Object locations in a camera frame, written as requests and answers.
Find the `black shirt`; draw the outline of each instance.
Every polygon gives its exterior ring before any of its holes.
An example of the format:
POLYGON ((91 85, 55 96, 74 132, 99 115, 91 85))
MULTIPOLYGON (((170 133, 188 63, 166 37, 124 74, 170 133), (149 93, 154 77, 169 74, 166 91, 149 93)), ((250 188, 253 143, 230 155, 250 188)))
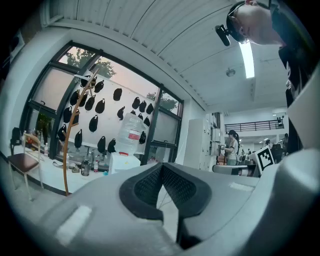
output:
MULTIPOLYGON (((288 108, 308 82, 319 61, 319 50, 305 27, 306 19, 302 23, 296 12, 299 10, 300 16, 306 15, 304 12, 312 16, 312 11, 303 9, 303 5, 300 2, 298 8, 297 4, 287 0, 275 0, 269 5, 272 27, 286 44, 280 47, 279 57, 288 71, 288 88, 285 92, 288 108)), ((301 149, 302 144, 290 119, 288 128, 287 152, 293 153, 301 149)))
POLYGON ((288 70, 288 80, 293 86, 295 98, 312 75, 318 61, 318 49, 309 32, 292 11, 283 2, 271 4, 272 27, 279 34, 286 46, 279 49, 279 57, 288 70))

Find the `gray plastic panel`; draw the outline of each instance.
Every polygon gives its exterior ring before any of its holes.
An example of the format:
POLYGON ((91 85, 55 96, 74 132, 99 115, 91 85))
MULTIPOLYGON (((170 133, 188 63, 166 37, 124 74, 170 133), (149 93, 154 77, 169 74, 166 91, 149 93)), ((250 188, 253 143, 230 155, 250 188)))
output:
POLYGON ((203 212, 183 220, 188 234, 202 241, 219 231, 235 216, 260 180, 254 177, 201 171, 179 164, 171 165, 206 182, 211 188, 211 201, 203 212))
POLYGON ((172 255, 181 251, 162 228, 162 221, 142 221, 120 200, 119 188, 123 182, 154 165, 139 166, 91 181, 53 207, 40 225, 54 236, 58 227, 83 205, 91 208, 92 213, 69 244, 72 251, 85 250, 86 244, 104 247, 109 255, 172 255))
POLYGON ((318 149, 294 153, 281 164, 268 166, 236 215, 209 239, 179 256, 272 255, 294 234, 319 196, 319 168, 318 149))

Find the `wooden coat rack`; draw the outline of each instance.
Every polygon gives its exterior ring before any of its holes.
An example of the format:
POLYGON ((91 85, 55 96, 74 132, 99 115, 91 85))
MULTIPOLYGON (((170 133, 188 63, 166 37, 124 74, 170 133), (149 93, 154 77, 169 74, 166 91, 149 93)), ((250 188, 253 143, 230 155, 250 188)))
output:
POLYGON ((75 104, 75 107, 73 109, 66 133, 64 131, 62 131, 63 135, 65 136, 65 143, 64 143, 64 149, 63 149, 63 179, 64 179, 64 188, 65 188, 66 196, 69 195, 68 182, 67 182, 67 153, 68 153, 68 141, 69 141, 71 128, 74 126, 77 126, 79 124, 78 122, 74 123, 75 117, 80 114, 80 111, 77 113, 77 109, 78 109, 80 102, 81 102, 82 98, 84 97, 86 91, 91 90, 92 88, 95 87, 96 82, 92 82, 92 80, 95 78, 98 71, 99 71, 99 68, 93 73, 93 75, 90 77, 90 79, 86 83, 85 87, 83 88, 82 93, 80 94, 80 96, 75 104))

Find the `fluorescent light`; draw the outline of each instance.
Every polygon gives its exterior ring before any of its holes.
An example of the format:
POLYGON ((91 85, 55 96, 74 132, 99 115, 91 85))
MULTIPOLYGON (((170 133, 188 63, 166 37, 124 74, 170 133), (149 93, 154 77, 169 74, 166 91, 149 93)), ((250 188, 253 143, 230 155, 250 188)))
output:
POLYGON ((243 56, 246 78, 254 78, 255 65, 254 65, 254 56, 252 54, 251 44, 250 42, 247 42, 247 43, 239 43, 239 45, 240 45, 240 49, 243 56))

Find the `window frame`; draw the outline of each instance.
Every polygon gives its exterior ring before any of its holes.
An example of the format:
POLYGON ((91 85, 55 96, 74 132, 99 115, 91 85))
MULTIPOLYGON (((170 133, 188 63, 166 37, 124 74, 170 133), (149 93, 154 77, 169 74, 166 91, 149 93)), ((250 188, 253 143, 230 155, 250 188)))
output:
POLYGON ((52 108, 49 108, 45 105, 41 105, 39 102, 36 102, 33 100, 33 97, 35 93, 37 92, 37 89, 39 86, 41 86, 41 81, 42 79, 47 75, 48 71, 50 68, 56 68, 60 69, 62 71, 66 71, 71 74, 77 74, 77 75, 84 75, 84 73, 98 60, 98 58, 104 57, 107 58, 113 62, 118 63, 119 65, 129 69, 130 71, 136 73, 137 75, 141 76, 142 78, 146 79, 150 83, 154 84, 155 86, 158 87, 158 91, 156 94, 155 98, 155 107, 154 107, 154 112, 152 116, 152 120, 150 122, 150 127, 149 127, 149 133, 148 137, 146 139, 146 145, 145 145, 145 150, 144 150, 144 155, 142 155, 141 158, 141 165, 147 164, 148 160, 148 155, 150 152, 150 147, 151 146, 156 146, 156 147, 167 147, 173 149, 172 153, 170 154, 170 161, 174 162, 177 153, 178 153, 178 147, 179 147, 179 140, 180 140, 180 132, 181 132, 181 124, 182 124, 182 116, 183 116, 183 104, 184 101, 180 99, 178 96, 176 96, 173 92, 171 92, 169 89, 167 89, 162 83, 159 83, 155 79, 153 79, 151 76, 145 74, 138 68, 132 66, 131 64, 109 54, 106 52, 103 52, 102 49, 95 49, 80 43, 76 43, 73 41, 68 42, 64 47, 62 47, 53 57, 52 59, 48 62, 48 64, 42 69, 40 72, 39 76, 37 77, 36 81, 34 82, 34 85, 27 97, 27 101, 24 105, 22 116, 20 119, 20 125, 19 128, 21 132, 26 130, 29 127, 30 124, 30 115, 33 111, 33 109, 38 110, 39 113, 43 113, 51 118, 54 118, 54 124, 52 127, 51 131, 51 140, 50 140, 50 145, 49 145, 49 158, 50 159, 56 159, 57 155, 57 146, 59 143, 59 138, 57 138, 57 133, 59 130, 59 125, 61 118, 63 116, 63 111, 66 108, 66 105, 68 103, 69 97, 71 96, 72 92, 74 91, 75 87, 77 86, 77 83, 73 79, 69 86, 67 87, 66 91, 64 92, 64 95, 58 105, 57 110, 54 110, 52 108), (78 68, 75 66, 71 66, 65 63, 59 62, 59 60, 72 48, 72 47, 77 47, 81 48, 86 51, 90 51, 93 53, 93 56, 85 63, 85 65, 82 68, 78 68), (170 95, 172 98, 174 98, 176 101, 178 101, 178 112, 177 114, 172 113, 171 111, 165 109, 164 107, 160 106, 160 99, 163 93, 167 93, 170 95), (156 128, 156 123, 157 123, 157 118, 159 111, 162 112, 163 114, 166 114, 176 120, 178 120, 178 127, 176 131, 176 136, 175 136, 175 143, 165 143, 163 141, 157 141, 154 140, 154 134, 155 134, 155 128, 156 128))

